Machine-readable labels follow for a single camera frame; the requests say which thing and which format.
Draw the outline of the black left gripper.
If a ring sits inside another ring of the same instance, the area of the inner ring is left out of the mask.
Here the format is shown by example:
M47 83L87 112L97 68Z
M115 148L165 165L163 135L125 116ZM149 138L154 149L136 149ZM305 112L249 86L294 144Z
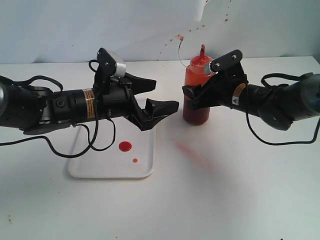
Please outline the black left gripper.
M156 88L157 81L125 73L124 77L96 79L93 84L99 93L97 109L103 118L124 117L141 131L152 129L166 117L176 113L179 102L157 101L147 98L145 108L139 107L135 95L148 93Z

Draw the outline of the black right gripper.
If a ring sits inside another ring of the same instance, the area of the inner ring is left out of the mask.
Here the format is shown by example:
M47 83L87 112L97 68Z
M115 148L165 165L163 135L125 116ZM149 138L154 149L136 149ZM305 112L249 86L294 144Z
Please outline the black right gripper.
M182 92L191 110L203 107L226 106L240 108L240 99L248 86L247 75L241 63L216 72L205 85L184 85Z

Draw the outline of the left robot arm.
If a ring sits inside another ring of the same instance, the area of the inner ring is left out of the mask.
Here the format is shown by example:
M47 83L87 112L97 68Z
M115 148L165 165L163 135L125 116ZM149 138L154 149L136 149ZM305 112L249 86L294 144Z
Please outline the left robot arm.
M96 72L92 88L63 90L60 82L43 75L25 81L1 76L0 125L31 136L95 119L123 117L147 131L179 108L177 101L149 98L140 108L135 96L153 91L156 83L128 73L116 77Z

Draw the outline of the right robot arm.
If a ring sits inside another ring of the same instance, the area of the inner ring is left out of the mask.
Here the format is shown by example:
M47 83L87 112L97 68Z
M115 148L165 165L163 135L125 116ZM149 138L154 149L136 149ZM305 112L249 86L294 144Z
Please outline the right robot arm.
M234 63L219 70L204 85L182 88L193 109L225 106L259 117L270 127L286 131L295 121L320 114L320 76L271 73L261 85L250 84L242 65Z

